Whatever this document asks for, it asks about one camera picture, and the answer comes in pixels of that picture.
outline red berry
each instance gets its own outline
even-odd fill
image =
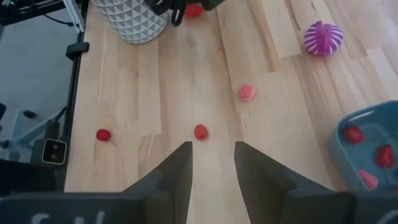
[[[394,166],[394,154],[390,145],[383,145],[377,149],[376,164],[381,168]]]
[[[195,127],[194,134],[195,134],[195,137],[197,140],[202,141],[202,140],[207,139],[207,137],[209,136],[209,131],[207,130],[206,127],[204,127],[204,125],[198,124]]]
[[[352,144],[361,143],[364,141],[362,130],[357,126],[348,126],[343,129],[344,138]]]
[[[97,139],[100,141],[109,141],[111,139],[111,133],[108,130],[100,129],[97,131]]]
[[[189,4],[185,9],[185,15],[188,17],[196,17],[200,16],[204,11],[205,9],[201,6],[201,4]]]

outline blue plastic tray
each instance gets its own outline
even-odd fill
[[[357,126],[364,134],[364,141],[351,144],[342,135],[343,128]],[[398,101],[388,101],[343,118],[329,138],[329,150],[338,168],[353,190],[368,190],[358,169],[363,169],[379,179],[377,190],[393,190],[388,184],[383,168],[376,165],[376,150],[390,144],[395,164],[387,169],[391,185],[398,187]]]

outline purple striped ball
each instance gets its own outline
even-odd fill
[[[343,41],[343,32],[334,24],[318,21],[304,35],[304,46],[308,52],[327,56],[335,52]]]

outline wooden surface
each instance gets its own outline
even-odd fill
[[[337,23],[342,48],[308,55],[305,29]],[[189,223],[249,223],[233,161],[243,140],[334,190],[345,183],[326,140],[355,110],[398,99],[396,0],[226,0],[129,45],[89,7],[67,191],[122,191],[193,141]],[[256,87],[251,103],[237,99]],[[210,138],[193,137],[204,124]],[[99,128],[113,134],[96,141]]]

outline black bracket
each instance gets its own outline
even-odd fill
[[[82,53],[87,52],[90,44],[87,42],[79,42],[71,44],[67,48],[67,57],[73,60],[75,57],[80,56]]]

